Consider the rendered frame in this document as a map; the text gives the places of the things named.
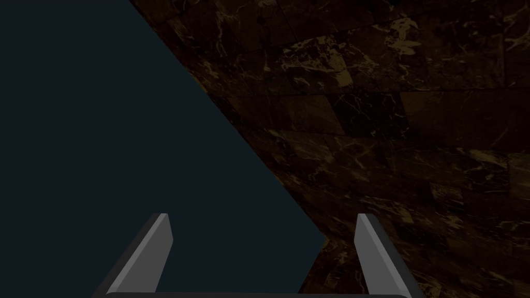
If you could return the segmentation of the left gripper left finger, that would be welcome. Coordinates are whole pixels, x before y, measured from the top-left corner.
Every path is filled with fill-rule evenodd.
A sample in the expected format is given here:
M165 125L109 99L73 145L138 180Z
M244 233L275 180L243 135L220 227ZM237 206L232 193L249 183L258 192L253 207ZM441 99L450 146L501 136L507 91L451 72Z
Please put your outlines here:
M95 295L153 295L163 273L173 235L169 215L153 214L98 286Z

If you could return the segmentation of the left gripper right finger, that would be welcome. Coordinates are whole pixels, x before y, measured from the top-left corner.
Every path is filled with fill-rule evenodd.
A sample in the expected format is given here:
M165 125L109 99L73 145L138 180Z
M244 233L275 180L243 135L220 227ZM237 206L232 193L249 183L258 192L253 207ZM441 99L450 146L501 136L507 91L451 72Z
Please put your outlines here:
M369 298L425 298L375 215L357 215L354 245Z

